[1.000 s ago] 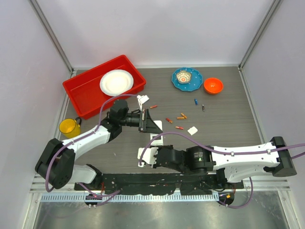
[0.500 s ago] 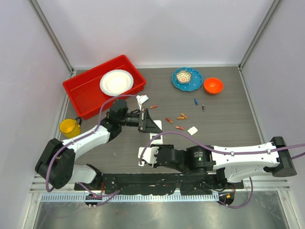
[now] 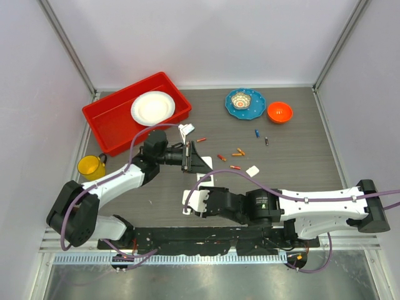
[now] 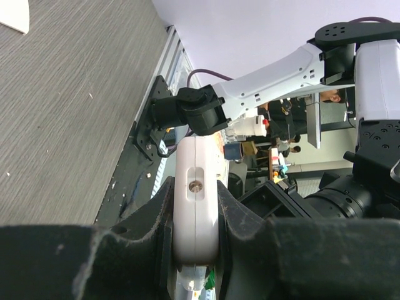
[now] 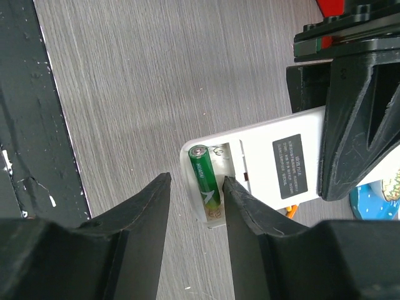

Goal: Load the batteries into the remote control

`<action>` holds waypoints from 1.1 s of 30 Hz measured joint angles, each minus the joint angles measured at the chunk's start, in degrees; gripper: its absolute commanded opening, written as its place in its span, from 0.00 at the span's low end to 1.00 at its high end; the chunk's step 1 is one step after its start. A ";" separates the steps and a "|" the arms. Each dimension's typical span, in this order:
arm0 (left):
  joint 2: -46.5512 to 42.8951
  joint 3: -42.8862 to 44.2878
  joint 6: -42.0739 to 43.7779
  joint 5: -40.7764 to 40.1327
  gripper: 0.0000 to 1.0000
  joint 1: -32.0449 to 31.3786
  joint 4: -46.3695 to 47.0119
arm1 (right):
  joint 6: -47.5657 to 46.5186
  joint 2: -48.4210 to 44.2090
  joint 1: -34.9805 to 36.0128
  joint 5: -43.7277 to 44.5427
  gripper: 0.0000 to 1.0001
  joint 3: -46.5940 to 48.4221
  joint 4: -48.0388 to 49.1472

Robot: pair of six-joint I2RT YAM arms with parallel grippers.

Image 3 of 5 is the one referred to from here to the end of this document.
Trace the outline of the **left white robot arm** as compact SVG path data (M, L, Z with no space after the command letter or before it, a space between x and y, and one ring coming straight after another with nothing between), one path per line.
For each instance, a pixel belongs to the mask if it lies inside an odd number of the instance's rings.
M47 225L75 248L93 238L101 249L127 249L134 240L133 225L118 215L101 216L99 210L152 181L162 165L179 166L183 172L197 175L213 169L211 157L200 156L192 141L169 146L166 133L153 130L121 169L83 184L67 182L47 215Z

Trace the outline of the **white remote control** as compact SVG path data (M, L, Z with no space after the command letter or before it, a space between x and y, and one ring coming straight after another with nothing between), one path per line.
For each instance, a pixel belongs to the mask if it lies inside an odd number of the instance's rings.
M196 174L197 181L202 179L206 174L210 173L213 170L213 160L211 156L202 156L201 159L207 164L209 170L206 171L205 173L197 173ZM214 187L214 176L210 175L205 180L200 182L198 185L198 189L200 189L200 187Z

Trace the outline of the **white remote battery cover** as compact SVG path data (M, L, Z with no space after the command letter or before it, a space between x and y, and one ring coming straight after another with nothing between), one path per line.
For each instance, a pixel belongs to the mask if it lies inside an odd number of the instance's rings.
M253 178L255 175L257 175L260 172L259 168L255 165L249 167L246 170L246 174L250 177Z

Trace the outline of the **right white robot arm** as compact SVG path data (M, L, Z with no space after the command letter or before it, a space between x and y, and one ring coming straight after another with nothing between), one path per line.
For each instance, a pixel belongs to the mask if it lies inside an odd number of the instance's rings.
M224 187L185 190L182 203L200 218L219 216L259 228L274 244L298 246L324 233L352 228L360 233L385 233L390 226L372 180L337 191L295 192L255 189L234 194Z

